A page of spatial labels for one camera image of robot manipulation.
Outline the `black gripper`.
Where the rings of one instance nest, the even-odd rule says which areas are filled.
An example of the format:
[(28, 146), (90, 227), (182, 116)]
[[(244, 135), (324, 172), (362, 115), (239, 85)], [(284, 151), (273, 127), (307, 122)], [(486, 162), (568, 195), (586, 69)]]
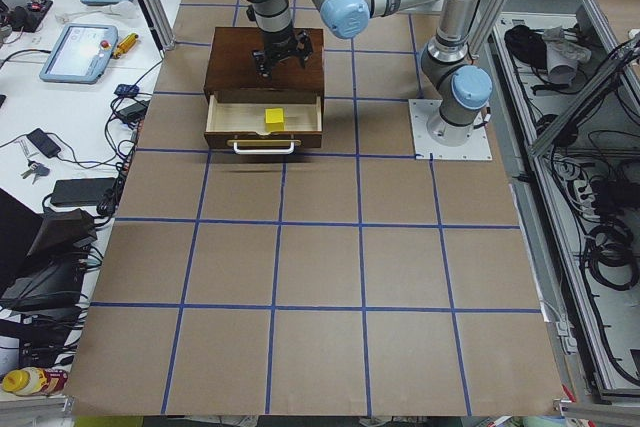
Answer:
[(305, 69), (314, 52), (312, 39), (306, 30), (262, 32), (262, 40), (263, 49), (252, 51), (256, 71), (262, 78), (270, 78), (273, 67), (291, 57), (297, 58), (300, 67)]

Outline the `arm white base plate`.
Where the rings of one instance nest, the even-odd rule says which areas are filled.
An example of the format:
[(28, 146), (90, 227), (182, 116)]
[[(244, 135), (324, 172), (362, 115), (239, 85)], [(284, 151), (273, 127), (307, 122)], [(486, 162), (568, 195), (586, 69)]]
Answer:
[(440, 116), (439, 99), (408, 101), (415, 157), (418, 160), (491, 161), (486, 129), (478, 111), (466, 127), (446, 124)]

